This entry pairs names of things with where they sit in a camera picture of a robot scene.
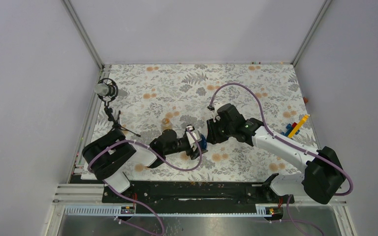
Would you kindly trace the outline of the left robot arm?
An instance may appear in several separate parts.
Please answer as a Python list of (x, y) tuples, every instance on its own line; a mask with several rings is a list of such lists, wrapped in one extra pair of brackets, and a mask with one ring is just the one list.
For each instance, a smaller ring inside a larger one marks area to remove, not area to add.
[(132, 198), (133, 189), (123, 172), (124, 164), (133, 161), (153, 169), (166, 163), (167, 155), (180, 152), (192, 160), (201, 160), (202, 154), (207, 152), (205, 136), (189, 125), (182, 137), (178, 137), (174, 130), (166, 129), (145, 145), (126, 139), (124, 133), (115, 128), (85, 146), (82, 156), (88, 164), (88, 171), (111, 187), (119, 201), (127, 202)]

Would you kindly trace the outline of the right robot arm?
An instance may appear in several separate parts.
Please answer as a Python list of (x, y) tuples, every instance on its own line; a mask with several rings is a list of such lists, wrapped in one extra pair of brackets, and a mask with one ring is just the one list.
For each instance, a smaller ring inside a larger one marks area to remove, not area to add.
[(306, 195), (326, 205), (346, 179), (333, 149), (302, 145), (277, 134), (258, 119), (245, 119), (232, 104), (220, 106), (206, 124), (206, 140), (210, 144), (235, 138), (240, 143), (266, 150), (299, 170), (298, 174), (273, 174), (266, 179), (262, 195), (271, 203), (285, 195)]

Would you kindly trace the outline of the round blue pill organizer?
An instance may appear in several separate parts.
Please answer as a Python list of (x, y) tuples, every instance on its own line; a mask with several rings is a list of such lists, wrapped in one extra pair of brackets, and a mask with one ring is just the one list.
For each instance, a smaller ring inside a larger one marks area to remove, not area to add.
[(206, 141), (206, 137), (203, 135), (203, 134), (200, 134), (200, 137), (201, 137), (201, 141), (199, 141), (199, 145), (201, 147), (201, 149), (207, 149), (207, 141)]

